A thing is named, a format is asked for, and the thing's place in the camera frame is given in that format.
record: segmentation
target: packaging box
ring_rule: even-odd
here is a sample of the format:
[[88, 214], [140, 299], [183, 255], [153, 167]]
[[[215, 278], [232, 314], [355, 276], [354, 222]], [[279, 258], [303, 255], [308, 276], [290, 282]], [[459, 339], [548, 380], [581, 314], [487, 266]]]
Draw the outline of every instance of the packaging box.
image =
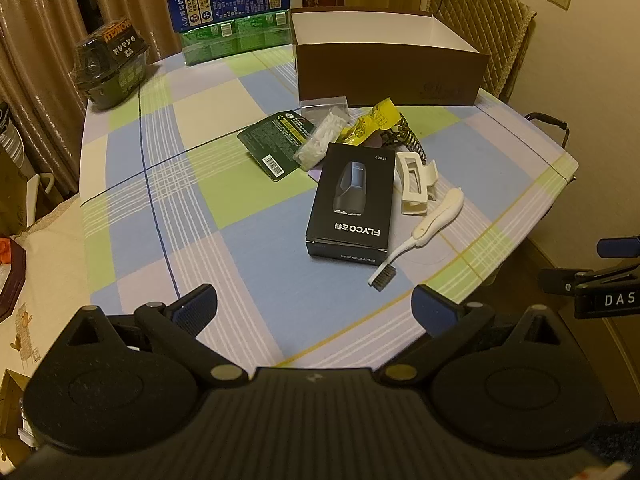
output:
[[306, 228], [306, 250], [379, 265], [386, 258], [395, 153], [329, 144]]
[[194, 65], [291, 43], [289, 11], [266, 12], [196, 28], [180, 35], [184, 62]]
[[291, 23], [301, 101], [471, 106], [489, 59], [425, 12], [307, 7]]
[[169, 0], [168, 5], [174, 31], [187, 32], [234, 18], [287, 10], [289, 0]]

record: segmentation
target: green packaging box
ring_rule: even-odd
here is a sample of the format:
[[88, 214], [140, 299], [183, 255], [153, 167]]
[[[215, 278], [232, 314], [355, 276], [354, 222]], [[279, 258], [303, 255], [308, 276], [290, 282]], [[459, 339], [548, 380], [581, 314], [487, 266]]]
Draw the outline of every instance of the green packaging box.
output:
[[288, 10], [265, 12], [196, 28], [180, 35], [184, 62], [191, 66], [212, 59], [291, 43]]

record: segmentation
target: white plastic parts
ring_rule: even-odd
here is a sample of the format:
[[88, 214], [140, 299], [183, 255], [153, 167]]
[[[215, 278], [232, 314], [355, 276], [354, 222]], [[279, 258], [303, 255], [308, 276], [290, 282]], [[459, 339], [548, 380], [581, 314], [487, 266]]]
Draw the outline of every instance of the white plastic parts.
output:
[[349, 116], [340, 108], [331, 108], [306, 143], [293, 155], [294, 160], [303, 170], [310, 170], [324, 158], [329, 142], [335, 142], [348, 122]]
[[429, 188], [438, 181], [436, 161], [424, 165], [414, 152], [396, 153], [396, 170], [402, 182], [402, 214], [424, 215], [427, 212]]
[[409, 251], [414, 247], [425, 246], [438, 231], [453, 222], [460, 214], [460, 211], [462, 211], [464, 203], [465, 194], [462, 193], [462, 190], [459, 187], [449, 189], [442, 199], [442, 202], [440, 202], [440, 205], [433, 212], [420, 220], [420, 223], [411, 232], [411, 237], [396, 247], [395, 250], [386, 257], [386, 260], [382, 262], [382, 264], [376, 269], [376, 272], [374, 272], [369, 278], [369, 285], [373, 285], [374, 280], [380, 275], [385, 267], [391, 265], [394, 260], [400, 256], [400, 254]]

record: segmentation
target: black product box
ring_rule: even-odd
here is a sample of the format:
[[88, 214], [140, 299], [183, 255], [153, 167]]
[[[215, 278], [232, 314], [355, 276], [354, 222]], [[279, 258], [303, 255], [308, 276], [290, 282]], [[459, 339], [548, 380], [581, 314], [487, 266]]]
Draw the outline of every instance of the black product box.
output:
[[306, 250], [363, 264], [386, 258], [396, 154], [329, 144], [306, 228]]

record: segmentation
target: brush bristles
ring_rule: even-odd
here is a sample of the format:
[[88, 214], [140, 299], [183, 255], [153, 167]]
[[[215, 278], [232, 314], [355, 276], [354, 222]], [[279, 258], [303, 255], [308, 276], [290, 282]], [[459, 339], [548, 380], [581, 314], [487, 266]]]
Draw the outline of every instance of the brush bristles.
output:
[[395, 275], [396, 268], [394, 266], [388, 265], [384, 269], [382, 269], [382, 272], [380, 272], [379, 275], [376, 276], [376, 279], [373, 280], [371, 286], [378, 292], [381, 292], [382, 289], [384, 289], [389, 284], [389, 282], [394, 278]]

